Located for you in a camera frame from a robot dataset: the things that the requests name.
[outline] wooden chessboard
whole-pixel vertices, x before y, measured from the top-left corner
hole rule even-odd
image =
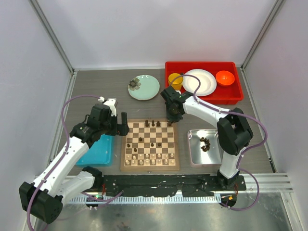
[[[176,124],[169,124],[166,119],[147,119],[147,127],[145,120],[128,120],[129,133],[122,141],[121,171],[179,170]]]

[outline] red tray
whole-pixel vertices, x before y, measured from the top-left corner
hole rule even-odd
[[[235,81],[227,87],[217,84],[215,91],[200,99],[212,104],[236,104],[243,100],[244,95],[237,75],[236,67],[233,62],[166,62],[165,64],[165,86],[168,87],[168,76],[172,73],[185,74],[193,69],[203,69],[210,72],[214,77],[218,71],[230,71],[234,74]]]

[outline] white wall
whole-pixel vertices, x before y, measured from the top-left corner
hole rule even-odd
[[[39,0],[75,68],[242,64],[275,0]]]
[[[247,68],[280,172],[287,172],[308,224],[308,1],[288,0]]]
[[[23,228],[18,188],[46,167],[70,74],[27,0],[0,2],[0,224]]]

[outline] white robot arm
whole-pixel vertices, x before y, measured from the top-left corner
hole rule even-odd
[[[187,113],[210,123],[218,129],[219,143],[224,151],[222,164],[218,170],[218,179],[223,187],[228,188],[232,186],[239,174],[236,166],[238,159],[253,137],[246,118],[226,115],[211,110],[201,105],[199,102],[202,100],[198,97],[195,100],[189,92],[180,94],[171,86],[163,90],[161,95],[166,101],[167,119],[169,122],[178,122],[182,119],[182,115]],[[218,111],[230,111],[205,101],[202,102],[216,108]],[[232,111],[243,113],[239,108],[235,108]]]
[[[70,133],[67,152],[66,145],[52,163],[31,184],[24,182],[19,188],[23,210],[27,211],[34,190],[39,188],[31,207],[31,214],[50,224],[59,216],[63,206],[86,189],[98,189],[102,185],[102,173],[92,167],[85,167],[76,177],[63,183],[65,177],[77,160],[98,141],[102,134],[126,136],[129,132],[127,114],[122,113],[122,124],[117,123],[116,99],[104,100],[103,97],[92,107],[87,121],[74,126]]]

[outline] orange bowl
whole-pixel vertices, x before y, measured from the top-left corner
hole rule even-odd
[[[216,81],[221,86],[229,86],[235,81],[234,75],[229,71],[218,71],[216,74]]]

